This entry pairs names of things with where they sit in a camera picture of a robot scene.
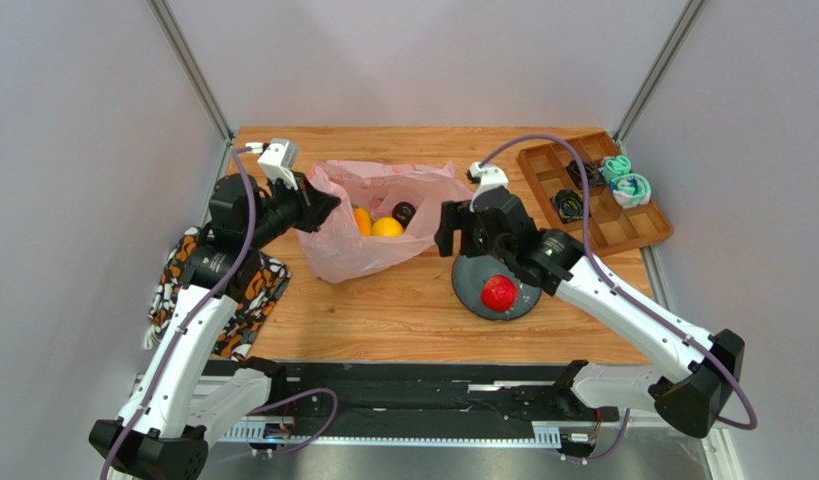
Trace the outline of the dark purple plum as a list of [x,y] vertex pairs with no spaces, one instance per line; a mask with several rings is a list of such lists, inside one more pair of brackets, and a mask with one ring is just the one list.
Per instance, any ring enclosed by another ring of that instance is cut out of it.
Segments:
[[416,207],[409,202],[397,203],[391,212],[391,217],[395,219],[403,228],[407,228],[416,215]]

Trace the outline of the yellow lemon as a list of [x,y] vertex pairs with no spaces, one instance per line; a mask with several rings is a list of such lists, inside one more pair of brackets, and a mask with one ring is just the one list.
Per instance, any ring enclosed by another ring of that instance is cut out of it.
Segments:
[[399,237],[405,232],[403,225],[392,217],[376,220],[371,227],[372,236]]

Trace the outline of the pink peach plastic bag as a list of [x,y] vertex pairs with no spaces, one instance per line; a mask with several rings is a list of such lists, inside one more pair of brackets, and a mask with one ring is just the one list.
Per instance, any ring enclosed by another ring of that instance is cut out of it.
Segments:
[[[333,284],[379,273],[434,247],[441,204],[473,195],[451,162],[434,167],[329,160],[315,163],[307,179],[316,189],[341,200],[319,231],[297,234],[312,273]],[[396,238],[360,233],[355,207],[379,220],[400,202],[416,208],[405,233]]]

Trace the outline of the yellow orange mango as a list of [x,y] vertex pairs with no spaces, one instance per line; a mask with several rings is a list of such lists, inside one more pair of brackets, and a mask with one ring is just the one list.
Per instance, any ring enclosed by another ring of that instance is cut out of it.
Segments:
[[357,207],[353,210],[353,216],[360,234],[363,237],[371,236],[373,221],[370,213],[364,208]]

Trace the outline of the red apple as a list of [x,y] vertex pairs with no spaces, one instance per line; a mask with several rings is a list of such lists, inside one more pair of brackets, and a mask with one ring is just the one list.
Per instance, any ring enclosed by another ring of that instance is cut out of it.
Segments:
[[516,284],[504,275],[494,275],[484,284],[480,301],[493,312],[506,312],[512,308],[520,296]]

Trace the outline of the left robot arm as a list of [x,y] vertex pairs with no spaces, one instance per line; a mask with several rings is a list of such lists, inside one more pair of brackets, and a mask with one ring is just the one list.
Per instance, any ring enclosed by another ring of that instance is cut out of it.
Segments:
[[298,172],[258,187],[246,174],[220,179],[182,276],[172,318],[137,389],[113,420],[99,420],[89,442],[116,470],[136,479],[196,479],[209,450],[234,425],[299,400],[286,368],[254,357],[222,386],[192,398],[213,348],[261,266],[261,249],[288,230],[313,233],[340,205]]

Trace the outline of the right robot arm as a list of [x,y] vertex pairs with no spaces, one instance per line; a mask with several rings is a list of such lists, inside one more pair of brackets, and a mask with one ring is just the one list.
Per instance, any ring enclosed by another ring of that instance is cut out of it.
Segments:
[[706,437],[717,422],[757,427],[739,384],[745,353],[739,335],[711,333],[631,288],[580,240],[537,227],[506,188],[444,202],[435,242],[443,257],[497,260],[517,280],[588,313],[648,359],[641,366],[575,363],[563,386],[584,405],[651,411],[694,438]]

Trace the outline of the dark round plate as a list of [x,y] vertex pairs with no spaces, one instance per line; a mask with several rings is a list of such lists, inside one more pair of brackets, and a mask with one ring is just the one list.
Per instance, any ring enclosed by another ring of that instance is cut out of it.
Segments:
[[[486,283],[496,275],[514,284],[516,298],[507,311],[495,311],[481,300]],[[468,258],[458,256],[451,270],[454,293],[460,303],[476,316],[490,321],[511,321],[530,313],[539,303],[543,292],[518,280],[503,264],[490,256]]]

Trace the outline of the orange black patterned cloth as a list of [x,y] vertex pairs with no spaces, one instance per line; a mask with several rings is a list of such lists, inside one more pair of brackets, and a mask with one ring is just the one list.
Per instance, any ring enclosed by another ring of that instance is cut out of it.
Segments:
[[[182,287],[185,262],[195,250],[199,233],[200,229],[196,226],[185,230],[167,256],[148,312],[150,326],[143,340],[143,349],[146,351],[154,349],[167,330]],[[259,261],[259,270],[246,287],[235,314],[214,343],[214,357],[240,361],[248,356],[261,327],[292,278],[291,271],[284,262],[264,253],[259,255]]]

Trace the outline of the black rolled sock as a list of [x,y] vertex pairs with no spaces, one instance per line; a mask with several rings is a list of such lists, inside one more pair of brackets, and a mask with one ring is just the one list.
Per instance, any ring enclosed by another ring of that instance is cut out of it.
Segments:
[[[566,171],[570,176],[572,182],[579,190],[583,190],[583,182],[580,175],[580,168],[575,160],[572,160],[566,167]],[[584,171],[587,178],[587,184],[590,189],[601,188],[607,185],[600,169],[591,162],[584,164]]]

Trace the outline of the wooden compartment tray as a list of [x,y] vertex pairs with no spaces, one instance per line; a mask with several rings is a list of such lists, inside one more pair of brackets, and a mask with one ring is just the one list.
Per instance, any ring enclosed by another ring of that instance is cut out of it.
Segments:
[[[606,133],[593,133],[569,141],[584,163],[598,168],[604,157],[620,153],[619,147]],[[517,163],[536,197],[549,224],[581,240],[583,221],[563,225],[550,199],[561,189],[577,190],[566,171],[574,160],[563,146],[554,142],[521,150]],[[590,189],[589,235],[592,251],[598,256],[641,249],[668,239],[674,229],[654,201],[632,209],[621,208],[614,200],[608,185]]]

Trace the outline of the white teal rolled sock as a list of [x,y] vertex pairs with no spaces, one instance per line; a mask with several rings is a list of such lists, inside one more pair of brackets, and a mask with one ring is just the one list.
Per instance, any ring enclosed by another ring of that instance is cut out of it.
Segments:
[[614,178],[610,181],[610,189],[614,200],[623,209],[647,205],[652,197],[650,182],[637,173]]

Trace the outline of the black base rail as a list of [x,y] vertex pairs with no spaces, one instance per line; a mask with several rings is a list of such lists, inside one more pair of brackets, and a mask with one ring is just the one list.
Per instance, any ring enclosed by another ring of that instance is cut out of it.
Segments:
[[593,435],[622,417],[595,410],[562,387],[556,364],[336,363],[288,361],[283,397],[308,397],[247,417],[228,441],[550,448],[570,433]]

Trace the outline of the left aluminium frame post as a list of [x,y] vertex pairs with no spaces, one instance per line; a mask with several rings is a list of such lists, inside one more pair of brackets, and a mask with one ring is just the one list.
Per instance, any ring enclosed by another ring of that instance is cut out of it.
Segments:
[[234,132],[214,95],[186,36],[177,21],[173,9],[166,0],[147,0],[158,25],[164,33],[173,53],[206,111],[214,129],[225,144],[231,145]]

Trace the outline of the aluminium frame post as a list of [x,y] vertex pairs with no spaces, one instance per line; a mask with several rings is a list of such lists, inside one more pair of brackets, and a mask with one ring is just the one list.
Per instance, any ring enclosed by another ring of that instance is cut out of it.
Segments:
[[622,147],[630,138],[638,121],[645,113],[651,99],[708,4],[708,0],[688,0],[685,2],[675,24],[612,136],[619,147]]
[[214,129],[225,144],[231,145],[234,132],[214,95],[186,36],[177,21],[173,9],[166,0],[147,0],[158,25],[164,33],[173,53],[206,111]]

